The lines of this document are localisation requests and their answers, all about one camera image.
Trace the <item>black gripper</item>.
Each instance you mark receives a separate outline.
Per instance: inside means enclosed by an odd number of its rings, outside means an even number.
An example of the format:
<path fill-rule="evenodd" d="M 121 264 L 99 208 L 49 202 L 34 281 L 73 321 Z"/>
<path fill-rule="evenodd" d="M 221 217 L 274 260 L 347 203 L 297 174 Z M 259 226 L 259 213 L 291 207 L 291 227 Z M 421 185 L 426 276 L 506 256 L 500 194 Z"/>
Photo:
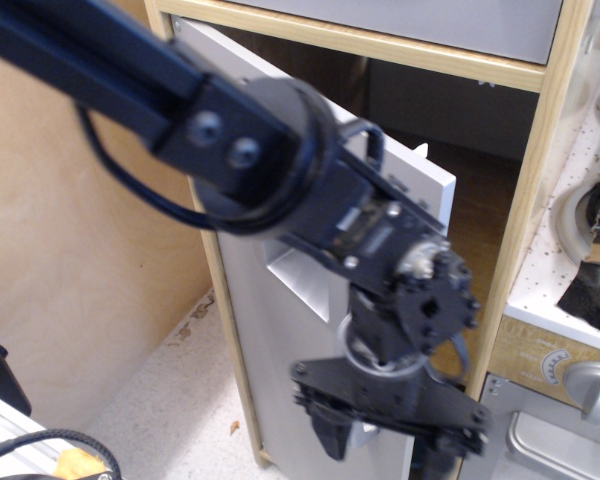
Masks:
<path fill-rule="evenodd" d="M 452 479 L 456 464 L 482 455 L 493 417 L 457 388 L 422 369 L 391 378 L 366 373 L 347 359 L 305 360 L 291 369 L 305 408 L 328 457 L 343 461 L 354 421 L 415 436 L 421 479 Z"/>

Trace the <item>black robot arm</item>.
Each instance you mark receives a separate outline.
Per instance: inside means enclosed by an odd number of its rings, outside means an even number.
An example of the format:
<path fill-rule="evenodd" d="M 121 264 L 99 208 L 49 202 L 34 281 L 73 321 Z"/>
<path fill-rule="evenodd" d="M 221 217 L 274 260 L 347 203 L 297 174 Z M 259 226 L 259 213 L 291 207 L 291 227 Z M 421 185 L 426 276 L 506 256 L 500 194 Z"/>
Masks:
<path fill-rule="evenodd" d="M 291 376 L 325 453 L 355 422 L 424 440 L 427 473 L 484 450 L 493 418 L 429 356 L 476 324 L 442 225 L 382 177 L 384 134 L 312 87 L 240 85 L 105 1 L 0 1 L 0 57 L 70 96 L 101 164 L 193 227 L 273 238 L 349 284 L 339 358 Z"/>

